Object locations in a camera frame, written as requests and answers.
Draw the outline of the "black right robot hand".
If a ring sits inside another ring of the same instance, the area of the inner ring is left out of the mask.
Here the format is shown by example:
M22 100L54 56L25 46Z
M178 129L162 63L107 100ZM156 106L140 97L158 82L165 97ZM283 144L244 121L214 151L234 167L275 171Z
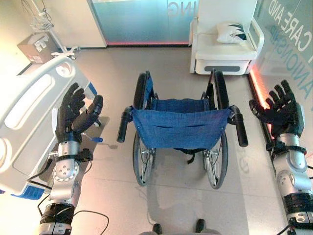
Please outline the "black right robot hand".
M286 133L301 137L305 127L304 118L287 80L282 80L274 88L274 91L269 92L271 98L266 99L268 109L254 99L249 101L252 113L261 122L271 125L270 132L274 138Z

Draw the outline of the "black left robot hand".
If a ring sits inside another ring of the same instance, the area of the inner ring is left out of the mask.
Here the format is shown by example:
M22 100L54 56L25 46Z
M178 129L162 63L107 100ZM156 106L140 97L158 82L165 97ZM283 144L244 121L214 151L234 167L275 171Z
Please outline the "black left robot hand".
M55 136L57 143L66 141L82 142L81 134L91 127L101 114L103 97L96 95L87 110L80 112L84 107L84 89L73 83L63 97L58 108Z

